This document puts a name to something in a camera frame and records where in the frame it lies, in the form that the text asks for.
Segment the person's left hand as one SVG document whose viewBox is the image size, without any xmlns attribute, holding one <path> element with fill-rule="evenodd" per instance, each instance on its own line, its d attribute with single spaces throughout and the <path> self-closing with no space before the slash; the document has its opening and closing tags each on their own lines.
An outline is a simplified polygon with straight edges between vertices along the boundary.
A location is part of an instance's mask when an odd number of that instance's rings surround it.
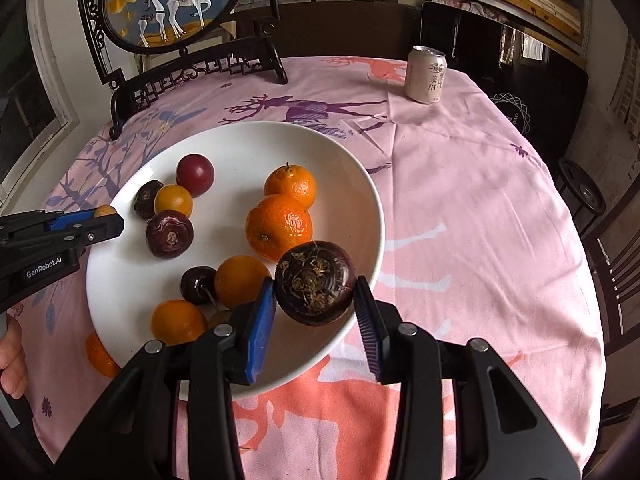
<svg viewBox="0 0 640 480">
<path fill-rule="evenodd" d="M 6 334 L 0 344 L 1 388 L 19 399 L 27 389 L 28 371 L 23 348 L 21 325 L 12 316 L 6 316 Z"/>
</svg>

